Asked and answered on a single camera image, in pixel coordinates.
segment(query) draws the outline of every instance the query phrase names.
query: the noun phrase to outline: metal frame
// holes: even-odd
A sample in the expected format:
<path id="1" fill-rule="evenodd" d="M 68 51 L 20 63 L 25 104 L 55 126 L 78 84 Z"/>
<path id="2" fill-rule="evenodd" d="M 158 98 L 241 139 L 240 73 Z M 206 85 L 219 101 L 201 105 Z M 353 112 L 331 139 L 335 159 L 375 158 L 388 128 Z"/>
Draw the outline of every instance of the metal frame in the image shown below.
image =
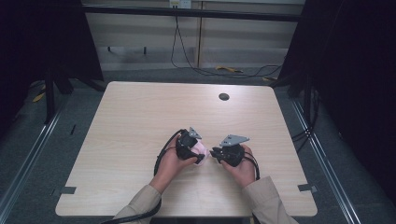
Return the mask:
<path id="1" fill-rule="evenodd" d="M 50 138 L 50 135 L 52 134 L 53 129 L 55 128 L 59 120 L 61 111 L 65 108 L 66 101 L 67 99 L 63 99 L 61 101 L 58 111 L 54 114 L 53 118 L 46 125 L 44 125 L 40 135 L 35 140 L 35 143 L 32 146 L 29 155 L 23 162 L 21 169 L 17 172 L 10 186 L 2 195 L 0 201 L 0 224 L 6 223 L 6 220 L 9 213 L 11 212 L 13 205 L 18 200 L 18 197 L 21 194 L 21 191 L 29 177 L 29 174 L 32 172 L 41 151 L 46 145 L 48 139 Z"/>
<path id="2" fill-rule="evenodd" d="M 218 11 L 205 9 L 167 8 L 167 7 L 113 7 L 106 5 L 29 5 L 30 8 L 43 10 L 76 10 L 88 13 L 176 16 L 194 18 L 237 19 L 250 21 L 294 21 L 301 19 L 300 15 L 252 13 L 235 11 Z"/>
<path id="3" fill-rule="evenodd" d="M 298 116 L 301 125 L 306 130 L 308 128 L 308 123 L 304 118 L 303 108 L 297 100 L 292 100 L 294 110 Z M 341 182 L 338 180 L 337 175 L 335 174 L 332 165 L 330 164 L 329 159 L 326 156 L 326 153 L 321 146 L 317 136 L 314 133 L 311 133 L 309 136 L 309 141 L 311 143 L 311 147 L 314 149 L 315 155 L 317 156 L 320 167 L 323 170 L 323 173 L 326 175 L 327 181 L 332 188 L 332 192 L 334 193 L 335 199 L 340 205 L 341 210 L 346 217 L 346 221 L 350 224 L 361 224 L 361 221 L 358 217 L 358 214 L 353 206 L 352 202 L 349 200 L 346 191 L 344 190 Z"/>

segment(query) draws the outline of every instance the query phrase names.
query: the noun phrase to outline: tabletop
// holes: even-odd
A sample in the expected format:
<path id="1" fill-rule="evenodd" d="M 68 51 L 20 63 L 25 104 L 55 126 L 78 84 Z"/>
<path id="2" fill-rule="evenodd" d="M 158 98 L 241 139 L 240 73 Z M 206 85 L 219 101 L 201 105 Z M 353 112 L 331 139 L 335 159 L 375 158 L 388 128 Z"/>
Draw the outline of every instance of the tabletop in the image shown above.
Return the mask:
<path id="1" fill-rule="evenodd" d="M 226 93 L 228 100 L 219 95 Z M 111 82 L 56 207 L 59 216 L 115 216 L 153 177 L 163 145 L 193 127 L 209 149 L 248 137 L 261 176 L 270 175 L 291 216 L 317 207 L 273 89 L 263 86 Z M 250 217 L 233 178 L 214 158 L 192 165 L 163 194 L 156 217 Z"/>

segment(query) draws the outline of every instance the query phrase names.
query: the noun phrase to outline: hand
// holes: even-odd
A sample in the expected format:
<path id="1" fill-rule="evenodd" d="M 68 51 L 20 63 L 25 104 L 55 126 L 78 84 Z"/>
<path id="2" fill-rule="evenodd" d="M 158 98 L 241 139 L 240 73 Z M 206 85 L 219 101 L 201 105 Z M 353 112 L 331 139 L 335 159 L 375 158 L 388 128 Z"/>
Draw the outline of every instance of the hand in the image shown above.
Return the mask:
<path id="1" fill-rule="evenodd" d="M 181 160 L 176 154 L 176 140 L 179 135 L 175 136 L 167 146 L 166 153 L 161 159 L 157 174 L 149 183 L 152 187 L 158 190 L 161 194 L 169 186 L 172 180 L 183 170 L 184 167 L 191 165 L 197 161 L 196 157 L 187 160 Z"/>
<path id="2" fill-rule="evenodd" d="M 249 147 L 245 145 L 241 146 L 246 152 L 253 154 Z M 226 161 L 221 161 L 221 165 L 224 167 L 224 169 L 230 172 L 235 182 L 242 189 L 255 181 L 254 165 L 246 159 L 242 159 L 241 163 L 239 163 L 239 165 L 237 165 L 236 167 L 231 166 Z"/>

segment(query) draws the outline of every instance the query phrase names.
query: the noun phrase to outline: black cable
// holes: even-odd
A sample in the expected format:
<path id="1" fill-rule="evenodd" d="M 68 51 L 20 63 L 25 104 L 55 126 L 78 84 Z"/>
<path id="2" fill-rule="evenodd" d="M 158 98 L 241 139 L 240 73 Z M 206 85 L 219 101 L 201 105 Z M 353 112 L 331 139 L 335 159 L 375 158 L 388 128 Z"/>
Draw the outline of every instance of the black cable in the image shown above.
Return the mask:
<path id="1" fill-rule="evenodd" d="M 248 152 L 245 152 L 245 154 L 248 154 L 249 156 L 251 156 L 251 158 L 253 158 L 253 160 L 256 162 L 256 164 L 257 164 L 257 161 L 256 161 L 256 158 L 254 158 L 254 156 L 252 155 L 252 154 L 250 154 L 250 153 L 248 153 Z"/>
<path id="2" fill-rule="evenodd" d="M 187 63 L 189 64 L 189 67 L 179 67 L 179 66 L 177 66 L 177 65 L 174 63 L 174 61 L 173 61 L 174 53 L 175 53 L 175 45 L 176 45 L 177 34 L 178 34 L 178 37 L 179 37 L 179 39 L 180 39 L 181 47 L 183 48 L 183 53 L 184 53 L 184 56 L 185 56 L 185 58 L 186 58 L 186 60 L 187 60 Z M 227 74 L 213 73 L 213 72 L 210 72 L 210 71 L 203 70 L 203 69 L 201 69 L 201 68 L 195 68 L 195 67 L 193 67 L 193 66 L 191 65 L 191 62 L 190 62 L 189 58 L 187 57 L 186 49 L 185 49 L 185 47 L 184 47 L 183 38 L 181 37 L 180 29 L 179 29 L 179 26 L 178 26 L 178 19 L 177 19 L 177 17 L 176 17 L 176 30 L 175 30 L 175 35 L 174 35 L 174 43 L 173 43 L 173 46 L 172 46 L 171 63 L 172 63 L 172 65 L 173 65 L 175 68 L 190 68 L 190 69 L 192 69 L 192 71 L 194 71 L 194 72 L 196 72 L 196 73 L 198 73 L 198 74 L 200 74 L 200 75 L 206 76 L 206 77 L 217 76 L 217 77 L 229 77 L 229 78 L 267 77 L 267 76 L 272 75 L 272 74 L 273 74 L 274 72 L 276 72 L 277 70 L 279 70 L 279 69 L 282 67 L 282 65 L 283 65 L 283 64 L 281 64 L 281 65 L 265 65 L 265 66 L 262 66 L 254 75 L 242 75 L 242 74 L 227 75 Z M 268 74 L 264 74 L 264 75 L 259 76 L 260 71 L 261 71 L 263 68 L 265 68 L 265 67 L 275 67 L 276 69 L 275 69 L 274 71 L 268 73 Z"/>
<path id="3" fill-rule="evenodd" d="M 312 121 L 308 121 L 309 122 L 309 127 L 306 128 L 302 133 L 305 133 L 305 135 L 299 137 L 298 139 L 293 139 L 293 142 L 297 142 L 300 141 L 302 139 L 305 138 L 305 140 L 303 141 L 303 143 L 299 146 L 299 148 L 296 150 L 297 154 L 301 151 L 301 149 L 303 148 L 303 146 L 305 145 L 305 143 L 308 141 L 308 139 L 311 137 L 312 132 L 314 131 L 315 128 L 315 124 L 317 122 L 318 119 L 318 110 L 319 110 L 319 101 L 318 101 L 318 93 L 316 91 L 314 91 L 314 97 L 312 99 L 313 101 L 313 105 L 314 105 L 314 118 Z M 299 135 L 301 135 L 302 133 L 296 134 L 295 136 L 293 136 L 292 138 L 295 138 Z"/>
<path id="4" fill-rule="evenodd" d="M 321 60 L 323 60 L 323 58 L 324 58 L 323 55 L 324 55 L 324 53 L 325 53 L 327 47 L 329 46 L 329 42 L 330 42 L 330 38 L 331 38 L 331 36 L 332 36 L 332 32 L 333 32 L 333 30 L 334 30 L 335 24 L 336 24 L 336 22 L 337 22 L 338 16 L 339 16 L 339 14 L 340 14 L 340 12 L 341 12 L 341 9 L 343 8 L 344 3 L 345 3 L 345 0 L 343 0 L 343 1 L 341 2 L 339 8 L 338 8 L 337 11 L 336 11 L 334 20 L 332 21 L 332 26 L 331 26 L 331 28 L 330 28 L 330 30 L 329 30 L 329 33 L 328 33 L 327 37 L 326 37 L 326 41 L 325 41 L 325 44 L 324 44 L 324 47 L 323 47 L 323 51 L 321 52 L 321 55 L 320 55 L 320 59 L 321 59 Z M 308 133 L 308 135 L 307 135 L 307 139 L 311 136 L 311 133 L 313 132 L 313 128 L 314 128 L 314 126 L 315 126 L 316 119 L 317 119 L 317 117 L 318 117 L 318 102 L 316 102 L 316 107 L 317 107 L 317 108 L 316 108 L 316 111 L 315 111 L 316 115 L 315 115 L 315 117 L 314 117 L 313 124 L 310 125 L 312 128 L 310 129 L 310 131 L 309 131 L 309 133 Z M 299 134 L 297 134 L 297 135 L 301 135 L 301 134 L 305 133 L 307 130 L 309 130 L 309 129 L 306 129 L 306 130 L 304 130 L 302 133 L 299 133 Z M 301 150 L 301 148 L 303 147 L 303 145 L 305 144 L 305 142 L 307 141 L 307 139 L 303 142 L 303 144 L 300 146 L 300 148 L 297 149 L 297 153 Z"/>
<path id="5" fill-rule="evenodd" d="M 260 179 L 260 169 L 259 169 L 259 165 L 257 164 L 257 162 L 255 162 L 255 160 L 249 158 L 249 157 L 244 157 L 244 159 L 250 161 L 251 163 L 253 163 L 254 168 L 256 168 L 256 180 Z"/>
<path id="6" fill-rule="evenodd" d="M 168 149 L 173 148 L 173 147 L 169 147 L 169 148 L 166 148 L 166 147 L 175 138 L 176 135 L 178 135 L 179 133 L 182 133 L 183 131 L 185 131 L 185 130 L 180 129 L 179 131 L 175 132 L 172 135 L 172 137 L 169 138 L 169 140 L 165 143 L 165 146 L 163 146 L 163 149 L 161 149 L 161 152 L 158 155 L 157 160 L 155 161 L 154 175 L 156 175 L 158 172 L 158 168 L 160 166 L 161 159 L 163 158 L 163 155 L 165 155 L 165 153 Z M 139 214 L 139 215 L 135 215 L 135 216 L 131 216 L 131 217 L 121 217 L 121 218 L 111 219 L 109 221 L 102 222 L 102 224 L 119 224 L 119 223 L 125 223 L 125 222 L 133 222 L 133 221 L 137 221 L 137 220 L 147 218 L 147 217 L 152 217 L 160 210 L 162 201 L 163 201 L 163 199 L 160 199 L 160 201 L 157 203 L 157 205 L 152 210 L 148 211 L 147 213 Z"/>

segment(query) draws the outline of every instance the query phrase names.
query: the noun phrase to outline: person's left hand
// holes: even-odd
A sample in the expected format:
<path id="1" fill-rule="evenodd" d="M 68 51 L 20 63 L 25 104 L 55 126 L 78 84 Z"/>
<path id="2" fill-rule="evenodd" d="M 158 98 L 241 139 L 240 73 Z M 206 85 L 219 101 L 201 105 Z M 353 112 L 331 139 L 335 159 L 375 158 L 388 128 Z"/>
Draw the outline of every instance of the person's left hand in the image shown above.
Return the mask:
<path id="1" fill-rule="evenodd" d="M 192 157 L 184 161 L 178 158 L 176 154 L 176 141 L 178 138 L 179 135 L 175 136 L 169 143 L 167 147 L 168 149 L 161 159 L 158 172 L 149 183 L 161 194 L 169 186 L 171 181 L 178 175 L 178 173 L 183 170 L 183 168 L 197 161 L 196 157 Z"/>

